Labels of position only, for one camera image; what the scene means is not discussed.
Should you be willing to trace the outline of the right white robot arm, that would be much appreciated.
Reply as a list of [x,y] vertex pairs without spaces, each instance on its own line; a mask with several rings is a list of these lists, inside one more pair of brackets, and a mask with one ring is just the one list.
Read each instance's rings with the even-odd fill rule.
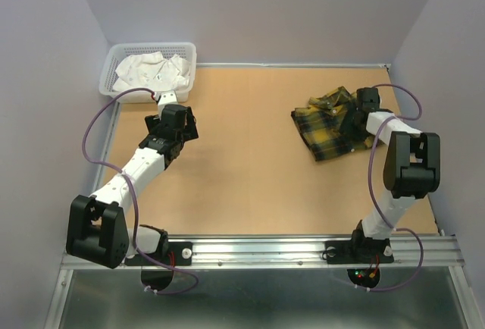
[[[374,210],[358,223],[349,241],[351,257],[392,260],[390,237],[396,225],[416,201],[437,190],[440,185],[440,137],[425,133],[406,122],[419,117],[399,117],[380,107],[377,86],[356,92],[356,110],[352,127],[361,135],[374,137],[368,165],[368,189]],[[386,145],[383,166],[385,190],[376,199],[372,186],[372,167],[377,144]]]

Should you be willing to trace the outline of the yellow plaid long sleeve shirt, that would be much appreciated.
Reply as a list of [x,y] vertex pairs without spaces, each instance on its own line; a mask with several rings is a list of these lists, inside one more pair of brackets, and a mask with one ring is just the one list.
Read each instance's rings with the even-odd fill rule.
[[373,146],[374,135],[359,136],[352,129],[356,92],[340,86],[320,98],[311,97],[306,107],[291,111],[296,129],[315,161],[339,158]]

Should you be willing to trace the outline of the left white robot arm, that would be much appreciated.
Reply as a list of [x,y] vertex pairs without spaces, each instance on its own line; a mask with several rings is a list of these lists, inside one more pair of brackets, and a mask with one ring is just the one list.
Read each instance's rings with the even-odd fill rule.
[[159,114],[145,118],[147,137],[123,168],[89,196],[71,203],[67,229],[67,254],[118,267],[124,259],[144,255],[151,263],[173,262],[167,233],[150,226],[128,228],[126,216],[137,208],[141,192],[180,155],[186,142],[198,138],[190,107],[169,104]]

